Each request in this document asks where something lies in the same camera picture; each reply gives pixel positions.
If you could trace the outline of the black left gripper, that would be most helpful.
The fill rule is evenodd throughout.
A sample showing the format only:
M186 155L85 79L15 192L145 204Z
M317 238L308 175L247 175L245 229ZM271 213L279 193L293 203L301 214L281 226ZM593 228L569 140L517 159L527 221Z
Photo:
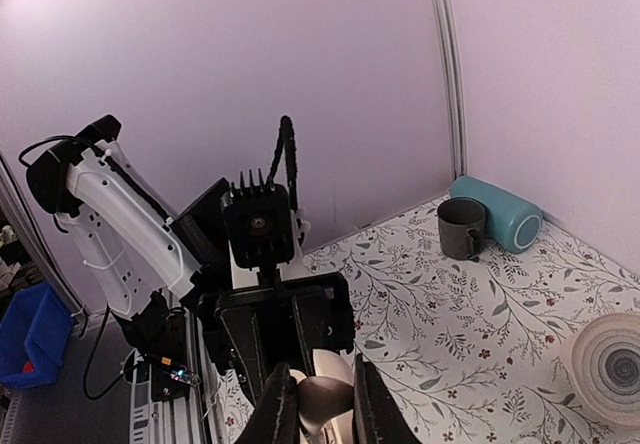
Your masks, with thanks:
M197 317L211 362L221 375L234 370L245 394L261 394L280 363L317 375L315 349L354 349L349 284L339 272L207 293Z

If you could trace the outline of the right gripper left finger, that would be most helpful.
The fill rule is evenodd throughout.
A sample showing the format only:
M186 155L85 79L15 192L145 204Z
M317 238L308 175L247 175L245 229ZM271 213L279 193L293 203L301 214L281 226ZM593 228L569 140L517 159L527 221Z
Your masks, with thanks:
M293 444L300 442L298 388L286 363L268 377L239 444Z

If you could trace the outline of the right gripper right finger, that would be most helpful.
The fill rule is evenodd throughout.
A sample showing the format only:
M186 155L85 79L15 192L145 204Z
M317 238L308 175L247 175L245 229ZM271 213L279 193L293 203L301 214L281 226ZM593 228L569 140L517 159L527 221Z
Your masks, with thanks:
M360 444L418 444L377 367L362 354L354 360L352 432Z

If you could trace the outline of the beige earbud charging case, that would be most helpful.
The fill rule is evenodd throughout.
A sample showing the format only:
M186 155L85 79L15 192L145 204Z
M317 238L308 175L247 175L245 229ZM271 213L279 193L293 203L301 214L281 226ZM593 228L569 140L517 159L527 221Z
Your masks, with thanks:
M314 349L312 361L313 376L290 371L298 391L300 442L354 443L351 367L342 356L325 349Z

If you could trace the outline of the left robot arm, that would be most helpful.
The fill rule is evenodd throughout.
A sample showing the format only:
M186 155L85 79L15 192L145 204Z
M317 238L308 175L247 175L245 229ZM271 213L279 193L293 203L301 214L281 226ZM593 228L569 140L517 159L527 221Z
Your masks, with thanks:
M279 363L315 375L316 350L353 350L346 279L312 275L304 265L309 225L298 203L290 117L280 120L267 171L220 179L179 215L133 169L120 130L106 115L74 136L35 144L26 180L74 239L145 363L181 385L197 381L177 354L169 298L200 321L211 362L219 372L234 370L251 399Z

